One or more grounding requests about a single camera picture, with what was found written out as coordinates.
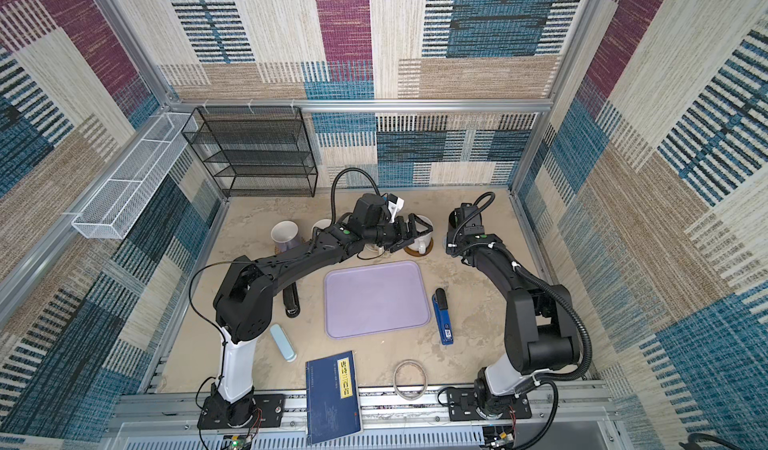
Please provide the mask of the white ceramic mug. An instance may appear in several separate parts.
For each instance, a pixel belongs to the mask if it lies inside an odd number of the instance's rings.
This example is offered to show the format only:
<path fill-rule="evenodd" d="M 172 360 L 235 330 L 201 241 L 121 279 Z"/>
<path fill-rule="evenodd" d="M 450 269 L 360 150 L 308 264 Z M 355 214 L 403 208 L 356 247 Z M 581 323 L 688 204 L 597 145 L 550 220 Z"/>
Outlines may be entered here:
<path fill-rule="evenodd" d="M 425 215 L 418 214 L 417 217 L 416 231 L 418 233 L 423 233 L 427 230 L 428 226 L 433 226 L 432 221 Z M 432 232 L 427 232 L 424 235 L 415 238 L 414 242 L 407 247 L 407 250 L 415 256 L 426 256 L 431 251 L 432 245 Z"/>

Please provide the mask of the brown round coaster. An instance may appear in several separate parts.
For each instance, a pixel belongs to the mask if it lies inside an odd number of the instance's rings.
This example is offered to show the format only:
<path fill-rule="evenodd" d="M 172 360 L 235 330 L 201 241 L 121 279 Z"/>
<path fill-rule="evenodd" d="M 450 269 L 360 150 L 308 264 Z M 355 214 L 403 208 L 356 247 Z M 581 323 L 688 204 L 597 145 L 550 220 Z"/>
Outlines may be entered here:
<path fill-rule="evenodd" d="M 421 242 L 409 245 L 404 248 L 404 251 L 413 257 L 425 257 L 428 255 L 434 246 L 434 241 L 430 240 L 428 244 L 423 245 Z"/>

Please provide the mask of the light blue mug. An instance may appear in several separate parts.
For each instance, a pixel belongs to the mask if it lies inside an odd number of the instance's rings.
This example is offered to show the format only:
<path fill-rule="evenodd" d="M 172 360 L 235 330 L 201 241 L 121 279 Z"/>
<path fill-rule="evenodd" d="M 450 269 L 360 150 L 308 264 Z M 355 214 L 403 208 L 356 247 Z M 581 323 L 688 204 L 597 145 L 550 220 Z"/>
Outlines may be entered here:
<path fill-rule="evenodd" d="M 330 218 L 324 218 L 316 221 L 312 226 L 312 231 L 322 231 L 326 228 L 328 228 L 331 225 L 331 219 Z"/>

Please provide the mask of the lilac white mug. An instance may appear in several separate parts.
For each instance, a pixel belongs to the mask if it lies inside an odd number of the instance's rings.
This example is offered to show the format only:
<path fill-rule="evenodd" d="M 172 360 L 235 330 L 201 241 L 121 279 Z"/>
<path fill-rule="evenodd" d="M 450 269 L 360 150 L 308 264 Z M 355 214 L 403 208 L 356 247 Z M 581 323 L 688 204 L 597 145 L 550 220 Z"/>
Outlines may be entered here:
<path fill-rule="evenodd" d="M 294 249 L 304 242 L 300 235 L 299 226 L 296 222 L 291 220 L 284 220 L 277 223 L 271 229 L 270 237 L 277 254 Z"/>

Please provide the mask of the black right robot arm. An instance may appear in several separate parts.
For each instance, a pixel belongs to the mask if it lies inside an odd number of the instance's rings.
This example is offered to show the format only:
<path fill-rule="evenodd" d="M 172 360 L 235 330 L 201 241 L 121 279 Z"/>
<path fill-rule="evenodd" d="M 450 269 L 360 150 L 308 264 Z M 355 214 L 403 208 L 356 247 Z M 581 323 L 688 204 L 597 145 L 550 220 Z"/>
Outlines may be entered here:
<path fill-rule="evenodd" d="M 487 191 L 449 216 L 446 253 L 484 274 L 503 297 L 504 353 L 479 370 L 473 384 L 475 412 L 486 420 L 518 418 L 515 405 L 542 386 L 551 390 L 543 426 L 520 443 L 516 426 L 497 433 L 486 449 L 530 449 L 552 428 L 560 403 L 559 382 L 582 378 L 593 358 L 590 335 L 573 308 L 569 290 L 534 275 L 502 239 L 485 231 L 482 212 L 495 200 Z"/>

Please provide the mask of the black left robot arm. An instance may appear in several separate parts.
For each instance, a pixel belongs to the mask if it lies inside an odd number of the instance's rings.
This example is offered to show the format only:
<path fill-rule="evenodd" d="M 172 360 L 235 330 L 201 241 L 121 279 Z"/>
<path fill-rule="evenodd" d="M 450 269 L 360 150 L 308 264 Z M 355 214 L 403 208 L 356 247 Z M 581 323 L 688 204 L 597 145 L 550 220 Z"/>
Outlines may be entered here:
<path fill-rule="evenodd" d="M 336 190 L 349 173 L 363 176 L 373 191 L 359 197 L 351 212 L 340 215 Z M 402 216 L 404 200 L 381 192 L 361 168 L 349 167 L 337 174 L 329 201 L 331 222 L 315 229 L 309 242 L 271 257 L 251 260 L 241 256 L 227 263 L 227 274 L 213 301 L 213 319 L 190 305 L 221 341 L 219 374 L 210 379 L 211 394 L 199 406 L 202 418 L 233 428 L 244 426 L 251 418 L 255 404 L 250 365 L 256 340 L 271 323 L 276 295 L 321 268 L 358 255 L 368 244 L 395 253 L 433 230 L 432 224 L 414 213 Z"/>

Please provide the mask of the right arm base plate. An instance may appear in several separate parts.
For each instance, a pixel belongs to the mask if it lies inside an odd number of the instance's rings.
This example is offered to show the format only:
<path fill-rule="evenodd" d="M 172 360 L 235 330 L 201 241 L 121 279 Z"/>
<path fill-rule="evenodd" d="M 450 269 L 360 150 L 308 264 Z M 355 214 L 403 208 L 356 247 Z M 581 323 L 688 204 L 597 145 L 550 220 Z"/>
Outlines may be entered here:
<path fill-rule="evenodd" d="M 532 411 L 525 396 L 479 396 L 474 388 L 445 386 L 438 391 L 438 403 L 448 409 L 451 421 L 530 419 Z"/>

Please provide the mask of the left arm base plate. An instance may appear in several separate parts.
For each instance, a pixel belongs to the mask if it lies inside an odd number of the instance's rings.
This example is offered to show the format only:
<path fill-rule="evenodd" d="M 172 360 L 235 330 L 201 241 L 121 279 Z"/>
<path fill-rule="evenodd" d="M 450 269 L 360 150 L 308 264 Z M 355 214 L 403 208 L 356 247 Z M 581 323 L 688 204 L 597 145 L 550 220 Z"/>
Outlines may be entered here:
<path fill-rule="evenodd" d="M 277 428 L 283 418 L 284 394 L 245 395 L 234 403 L 219 393 L 208 396 L 197 422 L 198 430 Z"/>

